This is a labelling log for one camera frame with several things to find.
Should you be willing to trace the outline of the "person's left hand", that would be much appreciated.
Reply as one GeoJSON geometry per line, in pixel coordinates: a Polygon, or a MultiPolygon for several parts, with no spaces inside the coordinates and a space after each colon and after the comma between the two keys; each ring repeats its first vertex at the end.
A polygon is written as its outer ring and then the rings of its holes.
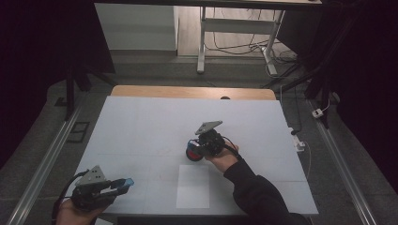
{"type": "Polygon", "coordinates": [[[56,216],[55,225],[90,225],[98,217],[105,207],[85,212],[77,209],[71,200],[61,203],[56,216]]]}

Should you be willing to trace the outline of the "white board table cover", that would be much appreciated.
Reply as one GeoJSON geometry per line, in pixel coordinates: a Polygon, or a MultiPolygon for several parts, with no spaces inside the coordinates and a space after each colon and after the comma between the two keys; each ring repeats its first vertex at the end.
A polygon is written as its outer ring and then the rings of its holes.
{"type": "Polygon", "coordinates": [[[208,121],[238,145],[253,171],[283,195],[289,211],[315,215],[306,176],[281,105],[276,100],[108,97],[79,170],[99,165],[111,180],[131,178],[133,187],[108,208],[114,215],[240,214],[233,185],[208,161],[192,162],[186,146],[208,121]],[[176,207],[180,165],[207,165],[209,208],[176,207]]]}

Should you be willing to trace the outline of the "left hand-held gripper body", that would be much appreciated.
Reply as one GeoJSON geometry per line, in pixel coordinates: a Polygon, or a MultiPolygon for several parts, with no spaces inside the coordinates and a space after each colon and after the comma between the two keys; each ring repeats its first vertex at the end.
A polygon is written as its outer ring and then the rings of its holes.
{"type": "Polygon", "coordinates": [[[108,188],[109,181],[99,165],[87,171],[75,183],[75,189],[72,191],[71,200],[74,206],[79,210],[95,210],[112,204],[116,197],[107,197],[102,193],[108,188]]]}

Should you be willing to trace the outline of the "dark curtain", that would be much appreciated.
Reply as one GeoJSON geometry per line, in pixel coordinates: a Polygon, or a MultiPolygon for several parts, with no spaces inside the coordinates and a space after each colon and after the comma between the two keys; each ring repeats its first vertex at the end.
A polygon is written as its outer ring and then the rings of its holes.
{"type": "Polygon", "coordinates": [[[70,73],[85,89],[89,70],[115,71],[99,0],[0,0],[0,169],[70,73]]]}
{"type": "Polygon", "coordinates": [[[337,113],[398,193],[398,0],[321,0],[288,10],[278,39],[309,71],[307,98],[340,98],[337,113]]]}

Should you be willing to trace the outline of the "metal floor rail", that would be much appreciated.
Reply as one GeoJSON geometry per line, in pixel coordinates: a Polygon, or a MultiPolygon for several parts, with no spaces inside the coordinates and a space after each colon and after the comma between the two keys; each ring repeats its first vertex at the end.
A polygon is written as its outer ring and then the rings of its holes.
{"type": "Polygon", "coordinates": [[[30,211],[41,192],[47,177],[58,158],[66,139],[82,110],[83,104],[79,102],[72,111],[68,120],[64,121],[62,127],[56,132],[49,148],[46,151],[38,168],[30,179],[22,197],[16,204],[6,225],[24,225],[30,211]]]}
{"type": "Polygon", "coordinates": [[[334,140],[331,132],[324,126],[319,118],[313,116],[319,133],[329,150],[330,157],[332,158],[334,165],[340,174],[340,177],[344,183],[345,189],[352,199],[360,220],[363,225],[378,225],[375,215],[371,210],[369,203],[366,201],[363,192],[357,184],[352,172],[350,171],[343,154],[340,151],[337,143],[334,140]]]}

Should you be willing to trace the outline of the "wooden table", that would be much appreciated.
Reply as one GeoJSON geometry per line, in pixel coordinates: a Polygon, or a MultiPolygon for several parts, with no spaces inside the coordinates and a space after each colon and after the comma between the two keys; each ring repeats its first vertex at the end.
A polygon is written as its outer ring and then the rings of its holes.
{"type": "Polygon", "coordinates": [[[230,97],[231,99],[239,100],[276,99],[274,92],[269,89],[151,85],[117,85],[113,88],[111,96],[200,99],[221,99],[221,97],[230,97]]]}

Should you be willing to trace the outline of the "white-legged desk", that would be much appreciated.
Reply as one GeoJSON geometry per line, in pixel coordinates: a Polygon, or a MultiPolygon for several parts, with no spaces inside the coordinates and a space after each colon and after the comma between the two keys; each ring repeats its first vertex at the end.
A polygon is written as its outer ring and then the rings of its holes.
{"type": "MultiPolygon", "coordinates": [[[[264,35],[269,37],[268,45],[265,47],[268,51],[271,52],[274,41],[279,32],[281,22],[283,20],[284,13],[286,9],[291,7],[297,8],[311,8],[313,6],[319,6],[321,4],[321,0],[238,0],[240,2],[254,2],[257,1],[259,3],[270,3],[275,4],[277,6],[281,6],[282,9],[278,11],[277,17],[270,21],[262,21],[258,20],[243,20],[243,19],[226,19],[226,18],[218,18],[216,16],[208,17],[207,16],[207,6],[199,6],[196,8],[195,14],[199,17],[199,38],[194,42],[198,45],[198,62],[197,62],[197,72],[202,74],[205,71],[205,53],[206,53],[206,44],[205,38],[207,33],[224,33],[224,34],[250,34],[250,35],[264,35]]],[[[106,0],[96,0],[96,3],[102,4],[121,4],[121,3],[110,3],[106,0]]],[[[142,5],[146,6],[168,6],[164,3],[160,3],[158,5],[149,5],[148,3],[143,3],[142,5]]],[[[179,18],[179,10],[180,7],[177,5],[172,5],[173,7],[178,8],[178,34],[179,27],[181,23],[181,19],[179,18]]],[[[166,51],[166,52],[177,52],[178,51],[178,34],[177,34],[177,50],[176,51],[166,51]]]]}

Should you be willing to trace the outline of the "black metal stand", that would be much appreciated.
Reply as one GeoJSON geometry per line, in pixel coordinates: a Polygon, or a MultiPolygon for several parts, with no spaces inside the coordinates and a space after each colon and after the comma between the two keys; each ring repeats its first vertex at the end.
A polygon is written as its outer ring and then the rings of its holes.
{"type": "Polygon", "coordinates": [[[68,72],[66,78],[66,105],[67,105],[67,113],[65,120],[68,121],[72,114],[75,111],[75,90],[74,85],[77,85],[78,88],[83,92],[88,92],[92,88],[92,83],[88,78],[88,75],[94,75],[105,83],[110,84],[112,87],[118,85],[118,82],[113,80],[110,76],[106,75],[103,72],[100,72],[98,69],[95,69],[89,65],[81,64],[81,65],[72,65],[68,72]]]}
{"type": "MultiPolygon", "coordinates": [[[[283,75],[277,77],[276,68],[273,65],[273,60],[272,57],[270,56],[270,51],[268,51],[265,47],[262,47],[261,53],[263,54],[266,61],[266,68],[268,75],[271,78],[274,78],[274,81],[270,82],[268,86],[272,86],[278,80],[287,77],[295,69],[300,67],[300,64],[296,63],[292,68],[288,69],[283,75]]],[[[312,70],[306,71],[297,80],[280,87],[280,93],[282,94],[287,90],[297,87],[299,84],[302,84],[304,82],[309,82],[310,84],[307,86],[307,89],[304,91],[304,96],[307,99],[313,99],[318,94],[321,95],[321,103],[319,110],[322,114],[319,114],[318,116],[313,115],[313,118],[319,119],[325,128],[329,128],[328,108],[330,105],[329,101],[330,87],[329,87],[329,76],[326,72],[326,67],[328,65],[329,61],[323,60],[317,67],[315,67],[312,70]]]]}

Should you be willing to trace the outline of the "white power strip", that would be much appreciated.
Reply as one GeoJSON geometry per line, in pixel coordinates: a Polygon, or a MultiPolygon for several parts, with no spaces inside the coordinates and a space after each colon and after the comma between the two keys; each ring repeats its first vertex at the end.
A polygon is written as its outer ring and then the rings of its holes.
{"type": "Polygon", "coordinates": [[[302,142],[299,137],[298,137],[298,131],[294,130],[292,128],[289,129],[289,132],[292,136],[293,139],[293,145],[295,146],[296,150],[298,152],[303,152],[305,150],[306,144],[305,142],[302,142]]]}

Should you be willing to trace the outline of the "person's right hand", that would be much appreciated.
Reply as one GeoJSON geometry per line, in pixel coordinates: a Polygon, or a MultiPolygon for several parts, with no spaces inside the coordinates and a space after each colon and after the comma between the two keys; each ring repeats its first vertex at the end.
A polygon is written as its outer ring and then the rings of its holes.
{"type": "Polygon", "coordinates": [[[224,148],[216,157],[205,157],[205,160],[211,162],[221,173],[237,163],[237,157],[228,148],[224,148]]]}

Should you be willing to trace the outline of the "white paper sheet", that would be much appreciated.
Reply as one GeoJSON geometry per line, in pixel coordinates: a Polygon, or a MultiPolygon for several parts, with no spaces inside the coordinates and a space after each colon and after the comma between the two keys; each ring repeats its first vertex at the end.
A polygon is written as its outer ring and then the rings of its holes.
{"type": "Polygon", "coordinates": [[[207,165],[180,165],[176,207],[180,209],[209,208],[209,171],[207,165]]]}

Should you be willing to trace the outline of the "red ink pad black case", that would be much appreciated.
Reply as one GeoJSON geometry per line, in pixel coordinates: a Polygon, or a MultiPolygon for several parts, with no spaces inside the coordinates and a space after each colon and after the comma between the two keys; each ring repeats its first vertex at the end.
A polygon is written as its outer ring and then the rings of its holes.
{"type": "Polygon", "coordinates": [[[190,148],[186,149],[186,157],[190,160],[190,161],[200,161],[203,159],[203,156],[200,156],[196,153],[194,153],[190,148]]]}

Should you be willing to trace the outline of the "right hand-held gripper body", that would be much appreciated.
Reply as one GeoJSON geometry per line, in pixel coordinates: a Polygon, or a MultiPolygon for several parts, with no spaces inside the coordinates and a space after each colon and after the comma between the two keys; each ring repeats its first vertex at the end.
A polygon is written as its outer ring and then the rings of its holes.
{"type": "Polygon", "coordinates": [[[194,152],[196,154],[198,154],[197,150],[199,148],[205,148],[209,152],[209,156],[214,157],[223,150],[225,141],[222,135],[215,130],[215,127],[219,126],[221,123],[222,121],[204,122],[195,131],[198,138],[204,138],[206,140],[206,144],[204,146],[194,148],[194,152]]]}

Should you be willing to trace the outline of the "white cabinet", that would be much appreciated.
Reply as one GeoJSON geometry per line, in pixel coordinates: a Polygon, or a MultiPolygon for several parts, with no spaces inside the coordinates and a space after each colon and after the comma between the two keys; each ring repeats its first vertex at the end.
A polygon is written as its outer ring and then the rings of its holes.
{"type": "Polygon", "coordinates": [[[95,8],[110,50],[177,50],[177,7],[96,3],[95,8]]]}

